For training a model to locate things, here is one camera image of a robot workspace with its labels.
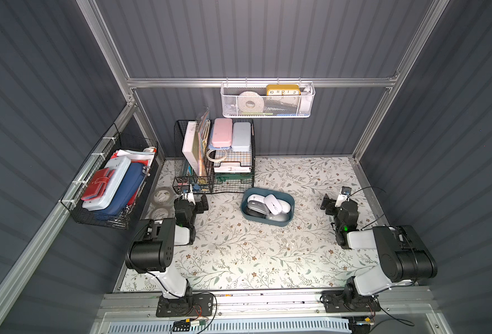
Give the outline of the teal plastic storage box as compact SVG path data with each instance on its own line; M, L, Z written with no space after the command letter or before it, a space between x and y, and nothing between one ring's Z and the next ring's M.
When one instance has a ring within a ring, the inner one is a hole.
M248 209L247 209L247 202L248 201L255 200L259 196L265 197L265 196L270 195L270 194L273 194L278 200L279 199L284 200L291 205L292 209L288 213L288 215L289 215L289 221L288 222L281 223L281 222L270 221L270 220L266 219L266 216L256 217L256 216L252 216L248 213ZM262 223L262 224L272 225L272 226L277 226L277 227L285 227L293 220L294 213L295 213L295 199L288 193L283 193L283 192L275 191L272 189L262 189L262 188L255 188L254 187L254 188L248 189L246 192L244 192L242 201L240 203L240 211L243 214L243 217L249 221L254 221L257 223Z

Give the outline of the silver wireless mouse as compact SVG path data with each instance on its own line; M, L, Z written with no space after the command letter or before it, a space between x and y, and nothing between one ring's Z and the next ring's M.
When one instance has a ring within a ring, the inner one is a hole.
M264 202L258 200L250 200L247 202L248 213L252 216L266 216L270 211Z

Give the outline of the white wireless mouse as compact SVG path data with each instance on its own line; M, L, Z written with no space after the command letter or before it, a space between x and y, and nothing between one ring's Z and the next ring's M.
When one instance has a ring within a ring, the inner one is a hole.
M281 214L283 211L281 203L273 194L265 196L264 203L273 215Z

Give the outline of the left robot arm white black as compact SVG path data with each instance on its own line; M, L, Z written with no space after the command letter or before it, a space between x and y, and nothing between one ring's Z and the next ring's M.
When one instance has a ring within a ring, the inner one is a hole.
M185 303L192 296L192 288L173 264L174 248L194 243L195 220L208 211L209 204L205 195L193 201L182 197L174 201L173 208L172 218L144 221L127 250L125 265L152 280L165 299Z

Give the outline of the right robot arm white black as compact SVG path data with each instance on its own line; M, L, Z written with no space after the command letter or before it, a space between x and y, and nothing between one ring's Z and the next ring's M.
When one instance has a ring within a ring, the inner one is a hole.
M374 296L385 290L413 285L437 275L434 257L411 225L358 229L358 204L348 192L336 199L325 195L320 208L334 218L332 228L342 249L373 250L379 259L372 269L350 277L343 292L325 295L323 301L352 308L354 303L372 302Z

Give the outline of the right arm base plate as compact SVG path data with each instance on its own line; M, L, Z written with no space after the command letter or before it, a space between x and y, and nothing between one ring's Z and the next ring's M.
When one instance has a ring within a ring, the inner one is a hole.
M324 291L320 302L326 313L376 313L381 311L379 303L372 296L350 296L341 291Z

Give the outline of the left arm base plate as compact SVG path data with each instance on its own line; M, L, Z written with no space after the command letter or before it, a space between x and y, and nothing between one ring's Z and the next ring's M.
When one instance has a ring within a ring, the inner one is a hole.
M208 317L213 314L217 302L209 293L193 294L180 299L159 298L155 312L157 318L165 317Z

